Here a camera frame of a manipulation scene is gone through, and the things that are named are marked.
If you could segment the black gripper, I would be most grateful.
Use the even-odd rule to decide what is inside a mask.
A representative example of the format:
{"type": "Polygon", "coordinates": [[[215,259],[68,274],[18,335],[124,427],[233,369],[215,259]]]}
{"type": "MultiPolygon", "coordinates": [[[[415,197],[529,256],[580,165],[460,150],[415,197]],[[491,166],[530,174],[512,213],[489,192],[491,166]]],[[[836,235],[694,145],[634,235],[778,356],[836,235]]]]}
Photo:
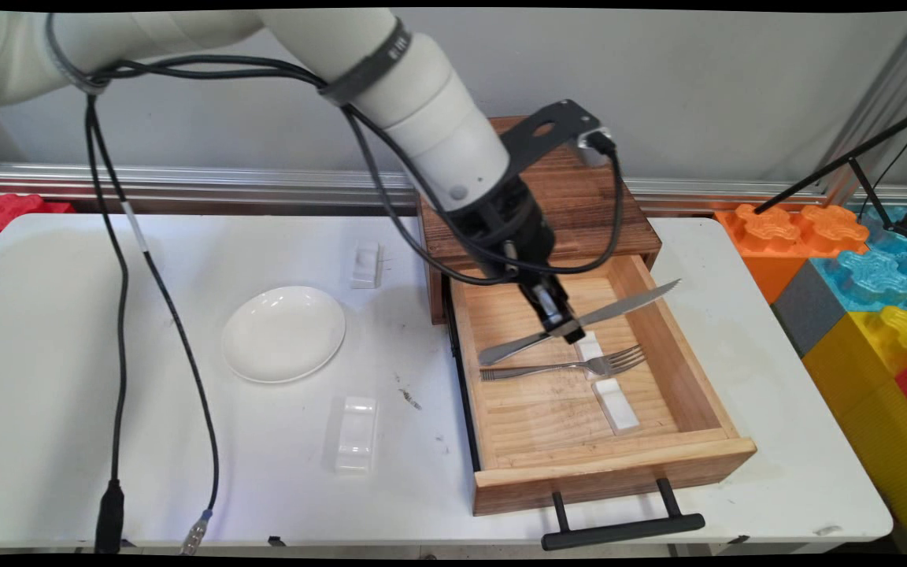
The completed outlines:
{"type": "Polygon", "coordinates": [[[447,215],[476,246],[539,266],[540,270],[518,268],[510,280],[539,316],[546,333],[569,345],[586,337],[558,277],[544,270],[550,265],[555,236],[521,177],[511,177],[475,203],[447,215]]]}

